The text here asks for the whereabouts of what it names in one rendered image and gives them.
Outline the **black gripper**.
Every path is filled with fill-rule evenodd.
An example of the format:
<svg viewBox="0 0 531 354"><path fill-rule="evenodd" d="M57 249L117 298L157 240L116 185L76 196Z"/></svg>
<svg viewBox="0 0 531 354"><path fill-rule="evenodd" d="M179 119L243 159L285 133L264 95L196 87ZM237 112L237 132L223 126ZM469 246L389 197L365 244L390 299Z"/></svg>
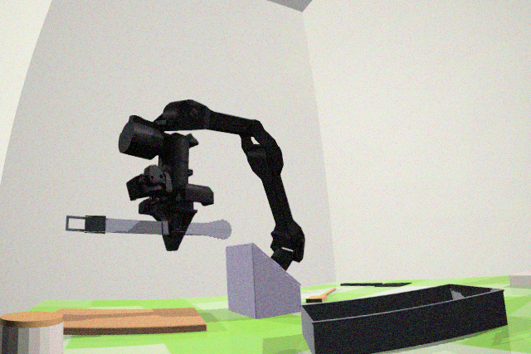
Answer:
<svg viewBox="0 0 531 354"><path fill-rule="evenodd" d="M168 235L162 235L167 251L178 250L183 237L197 210L193 203L202 206L214 204L214 192L208 186L188 183L188 177L193 176L189 165L180 161L162 161L158 164L161 171L168 171L172 179L171 193L163 190L153 195L156 201L149 198L139 203L139 214L150 215L156 221L168 222Z"/></svg>

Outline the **wooden board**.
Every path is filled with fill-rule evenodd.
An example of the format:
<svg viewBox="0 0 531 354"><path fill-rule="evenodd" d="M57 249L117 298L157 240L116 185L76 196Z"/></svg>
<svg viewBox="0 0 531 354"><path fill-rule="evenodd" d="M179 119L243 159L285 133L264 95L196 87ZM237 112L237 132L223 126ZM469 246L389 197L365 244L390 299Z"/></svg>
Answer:
<svg viewBox="0 0 531 354"><path fill-rule="evenodd" d="M195 308L60 308L64 335L127 335L207 331Z"/></svg>

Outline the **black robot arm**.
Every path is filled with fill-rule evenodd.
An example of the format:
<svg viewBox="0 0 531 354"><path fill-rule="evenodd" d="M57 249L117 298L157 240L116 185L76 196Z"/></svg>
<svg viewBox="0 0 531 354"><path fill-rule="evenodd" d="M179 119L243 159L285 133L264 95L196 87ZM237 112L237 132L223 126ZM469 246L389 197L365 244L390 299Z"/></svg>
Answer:
<svg viewBox="0 0 531 354"><path fill-rule="evenodd" d="M259 120L214 112L205 104L192 99L172 101L153 122L137 115L129 116L129 122L119 136L119 151L148 160L158 156L158 163L174 160L189 165L189 148L198 145L198 141L191 133L184 136L164 131L200 129L239 134L241 148L252 171L263 183L275 220L275 229L270 233L273 238L270 247L274 251L271 258L285 271L292 261L299 263L304 256L305 236L301 227L292 219L281 179L284 166L282 152ZM254 144L251 137L259 144ZM163 187L164 192L171 193L173 190L168 171L161 171L157 165L146 167L144 174L130 179L126 186L131 201L147 196L150 201L156 201L153 195L162 191Z"/></svg>

